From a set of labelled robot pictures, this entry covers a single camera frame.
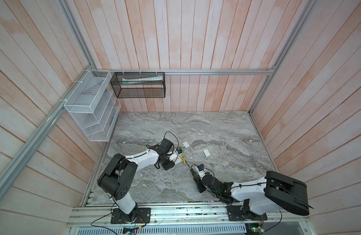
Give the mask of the white battery cover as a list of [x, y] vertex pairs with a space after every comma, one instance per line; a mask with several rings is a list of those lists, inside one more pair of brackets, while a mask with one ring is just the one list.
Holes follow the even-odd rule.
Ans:
[[188, 142], [183, 142], [182, 144], [183, 144], [183, 146], [184, 146], [185, 148], [189, 148], [189, 147], [190, 147], [190, 145], [188, 144]]
[[203, 153], [206, 157], [209, 157], [210, 156], [210, 152], [207, 150], [207, 149], [204, 149], [203, 150]]

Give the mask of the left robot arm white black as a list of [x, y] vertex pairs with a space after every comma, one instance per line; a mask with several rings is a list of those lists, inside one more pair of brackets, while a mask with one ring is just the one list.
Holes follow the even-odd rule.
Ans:
[[136, 172], [151, 165], [162, 165], [164, 170], [169, 170], [174, 167], [177, 156], [174, 144], [166, 138], [138, 154], [115, 154], [100, 175], [97, 184], [111, 196], [126, 220], [132, 221], [137, 213], [137, 203], [129, 194], [129, 190]]

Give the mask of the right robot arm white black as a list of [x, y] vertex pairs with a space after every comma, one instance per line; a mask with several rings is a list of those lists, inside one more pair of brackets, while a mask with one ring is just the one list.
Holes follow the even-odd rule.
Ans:
[[265, 215], [282, 209], [300, 216], [308, 216], [307, 185], [297, 179], [268, 171], [260, 179], [234, 183], [221, 182], [210, 172], [190, 170], [200, 193], [210, 192], [227, 205], [243, 202], [244, 218]]

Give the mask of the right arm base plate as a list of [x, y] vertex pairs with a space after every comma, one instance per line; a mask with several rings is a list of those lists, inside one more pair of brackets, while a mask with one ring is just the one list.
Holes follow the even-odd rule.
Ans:
[[227, 205], [227, 214], [229, 221], [266, 221], [268, 220], [267, 214], [258, 215], [250, 211], [244, 206]]

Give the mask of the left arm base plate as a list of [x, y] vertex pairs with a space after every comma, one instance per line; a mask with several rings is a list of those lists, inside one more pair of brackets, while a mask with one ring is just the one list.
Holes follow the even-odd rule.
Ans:
[[150, 223], [151, 208], [135, 207], [129, 214], [119, 208], [113, 209], [111, 224]]

